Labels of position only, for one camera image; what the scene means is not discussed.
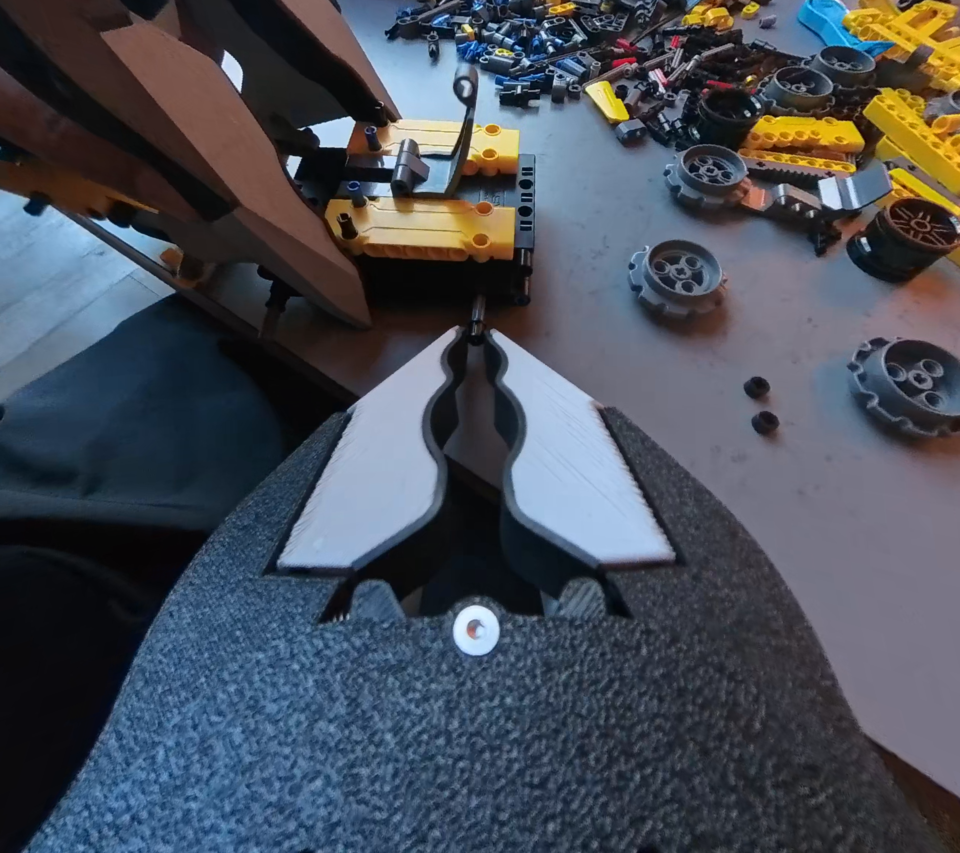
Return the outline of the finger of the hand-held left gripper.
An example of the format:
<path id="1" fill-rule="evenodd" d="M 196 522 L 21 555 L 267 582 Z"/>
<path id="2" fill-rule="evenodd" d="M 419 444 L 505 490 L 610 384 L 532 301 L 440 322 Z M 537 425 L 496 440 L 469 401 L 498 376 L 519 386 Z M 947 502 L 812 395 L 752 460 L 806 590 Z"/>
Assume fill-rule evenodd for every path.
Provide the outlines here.
<path id="1" fill-rule="evenodd" d="M 358 329 L 357 267 L 294 186 L 222 67 L 146 21 L 30 31 L 2 14 L 2 71 L 29 94 L 2 107 L 2 188 L 162 233 L 206 264 L 251 263 Z"/>
<path id="2" fill-rule="evenodd" d="M 312 128 L 340 119 L 387 127 L 402 117 L 336 0 L 177 0 L 183 42 L 180 99 L 205 122 L 257 125 L 278 152 L 318 146 Z M 245 111 L 250 119 L 240 120 Z"/>

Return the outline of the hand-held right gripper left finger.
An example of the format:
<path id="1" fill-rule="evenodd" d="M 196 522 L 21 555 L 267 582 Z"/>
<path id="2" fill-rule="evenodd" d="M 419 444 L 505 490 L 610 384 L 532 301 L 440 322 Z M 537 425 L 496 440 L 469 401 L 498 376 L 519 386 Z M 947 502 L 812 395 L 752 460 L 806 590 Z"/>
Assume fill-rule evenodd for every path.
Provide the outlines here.
<path id="1" fill-rule="evenodd" d="M 464 327 L 442 333 L 347 413 L 275 560 L 283 575 L 353 591 L 390 586 L 409 602 L 446 564 L 449 465 L 467 365 Z"/>

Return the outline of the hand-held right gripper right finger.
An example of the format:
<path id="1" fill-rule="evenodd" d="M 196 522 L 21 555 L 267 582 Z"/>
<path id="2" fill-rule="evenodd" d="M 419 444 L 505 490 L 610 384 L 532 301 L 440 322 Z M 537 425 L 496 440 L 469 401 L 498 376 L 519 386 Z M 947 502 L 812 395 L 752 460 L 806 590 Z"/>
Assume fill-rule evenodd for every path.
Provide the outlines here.
<path id="1" fill-rule="evenodd" d="M 672 566 L 677 551 L 603 415 L 581 387 L 500 331 L 485 334 L 494 427 L 507 446 L 500 543 L 558 601 L 572 581 Z"/>

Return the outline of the yellow black brick model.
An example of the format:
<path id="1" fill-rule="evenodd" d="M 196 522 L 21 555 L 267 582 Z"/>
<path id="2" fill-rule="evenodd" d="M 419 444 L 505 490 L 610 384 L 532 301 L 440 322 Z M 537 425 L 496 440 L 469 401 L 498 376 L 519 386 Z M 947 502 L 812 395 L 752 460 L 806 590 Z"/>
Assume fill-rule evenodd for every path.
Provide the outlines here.
<path id="1" fill-rule="evenodd" d="M 286 302 L 306 298 L 307 252 L 278 271 L 280 254 L 263 238 L 227 226 L 169 215 L 135 193 L 132 161 L 62 119 L 30 93 L 2 80 L 2 190 L 38 215 L 52 207 L 78 218 L 127 228 L 174 247 L 166 269 L 185 286 L 215 268 L 246 263 L 271 283 L 261 336 L 270 336 Z M 293 187 L 357 267 L 366 291 L 402 299 L 474 295 L 525 306 L 535 247 L 535 158 L 520 151 L 520 133 L 475 120 L 476 67 L 462 64 L 452 89 L 460 126 L 399 120 L 357 121 L 346 147 L 324 147 L 309 127 L 277 113 L 279 160 L 297 159 Z"/>

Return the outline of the pile of small brick parts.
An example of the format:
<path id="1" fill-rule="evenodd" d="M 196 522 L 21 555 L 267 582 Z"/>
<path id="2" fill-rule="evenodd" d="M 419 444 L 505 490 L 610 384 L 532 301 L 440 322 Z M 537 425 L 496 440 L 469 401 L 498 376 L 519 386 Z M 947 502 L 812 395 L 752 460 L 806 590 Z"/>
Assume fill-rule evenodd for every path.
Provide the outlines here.
<path id="1" fill-rule="evenodd" d="M 703 91 L 754 95 L 786 64 L 743 35 L 742 22 L 761 12 L 758 0 L 416 0 L 385 34 L 425 42 L 432 62 L 447 41 L 493 77 L 504 107 L 590 101 L 584 87 L 608 80 L 647 137 L 670 147 L 690 141 Z"/>

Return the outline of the grey desk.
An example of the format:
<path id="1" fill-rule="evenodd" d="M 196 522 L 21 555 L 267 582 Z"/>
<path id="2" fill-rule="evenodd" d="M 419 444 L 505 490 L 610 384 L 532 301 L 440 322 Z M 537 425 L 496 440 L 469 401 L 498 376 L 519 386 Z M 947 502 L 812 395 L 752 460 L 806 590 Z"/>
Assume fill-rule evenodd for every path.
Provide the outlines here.
<path id="1" fill-rule="evenodd" d="M 872 739 L 958 793 L 958 438 L 882 431 L 849 391 L 874 337 L 958 354 L 958 266 L 883 283 L 842 244 L 750 216 L 700 220 L 664 185 L 669 153 L 618 143 L 587 98 L 478 118 L 536 156 L 532 302 L 493 326 L 617 407 L 708 487 L 760 543 L 818 633 Z M 678 330 L 630 292 L 647 244 L 690 238 L 728 277 L 726 307 Z M 743 384 L 771 385 L 759 400 Z M 751 417 L 778 416 L 757 434 Z"/>

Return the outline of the person's black trousers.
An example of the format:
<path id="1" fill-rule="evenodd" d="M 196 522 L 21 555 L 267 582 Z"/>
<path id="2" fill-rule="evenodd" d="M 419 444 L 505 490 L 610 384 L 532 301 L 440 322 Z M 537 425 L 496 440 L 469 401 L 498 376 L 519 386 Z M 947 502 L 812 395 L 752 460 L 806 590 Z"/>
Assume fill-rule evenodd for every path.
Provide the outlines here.
<path id="1" fill-rule="evenodd" d="M 2 851 L 86 761 L 198 549 L 344 408 L 181 296 L 2 400 Z"/>

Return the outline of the yellow curved panel piece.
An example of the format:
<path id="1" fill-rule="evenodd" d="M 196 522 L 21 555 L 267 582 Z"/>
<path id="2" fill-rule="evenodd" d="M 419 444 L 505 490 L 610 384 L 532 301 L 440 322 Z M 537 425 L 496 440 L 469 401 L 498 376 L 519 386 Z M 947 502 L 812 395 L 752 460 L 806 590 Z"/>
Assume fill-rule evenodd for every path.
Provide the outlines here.
<path id="1" fill-rule="evenodd" d="M 619 126 L 631 115 L 623 100 L 617 96 L 609 80 L 596 80 L 583 87 L 583 94 L 597 107 L 610 126 Z"/>

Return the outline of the grey curved panel piece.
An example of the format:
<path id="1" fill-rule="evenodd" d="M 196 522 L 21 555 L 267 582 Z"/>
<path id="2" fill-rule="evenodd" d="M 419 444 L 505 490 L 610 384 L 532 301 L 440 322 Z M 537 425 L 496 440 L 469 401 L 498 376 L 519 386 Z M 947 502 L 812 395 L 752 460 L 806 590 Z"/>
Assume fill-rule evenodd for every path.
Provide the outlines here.
<path id="1" fill-rule="evenodd" d="M 826 177 L 817 186 L 822 217 L 833 221 L 852 216 L 887 197 L 892 189 L 889 171 L 878 161 L 852 174 Z"/>

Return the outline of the pile of yellow brick beams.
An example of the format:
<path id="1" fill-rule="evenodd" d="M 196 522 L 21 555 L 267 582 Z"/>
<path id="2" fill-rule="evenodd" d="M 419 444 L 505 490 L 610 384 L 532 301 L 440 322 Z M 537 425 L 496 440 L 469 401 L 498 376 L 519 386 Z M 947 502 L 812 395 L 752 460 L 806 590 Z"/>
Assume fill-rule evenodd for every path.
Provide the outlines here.
<path id="1" fill-rule="evenodd" d="M 928 199 L 958 217 L 958 4 L 927 0 L 901 11 L 897 1 L 845 5 L 843 26 L 854 37 L 894 44 L 874 58 L 872 86 L 834 86 L 823 117 L 766 112 L 739 149 L 754 183 L 744 207 L 804 230 L 818 255 L 841 239 L 840 221 L 871 208 L 870 223 L 898 199 Z M 853 215 L 823 218 L 818 183 L 875 161 L 891 192 Z"/>

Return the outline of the blue brick separator tool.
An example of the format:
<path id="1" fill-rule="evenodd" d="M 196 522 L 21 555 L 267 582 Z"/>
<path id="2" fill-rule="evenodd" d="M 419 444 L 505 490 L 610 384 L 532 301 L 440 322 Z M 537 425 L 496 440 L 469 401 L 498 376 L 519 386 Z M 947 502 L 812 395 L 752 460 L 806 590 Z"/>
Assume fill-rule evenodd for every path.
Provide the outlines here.
<path id="1" fill-rule="evenodd" d="M 862 41 L 843 25 L 850 10 L 839 0 L 803 0 L 798 7 L 797 21 L 821 41 L 823 47 L 857 50 L 873 58 L 894 48 L 894 43 Z"/>

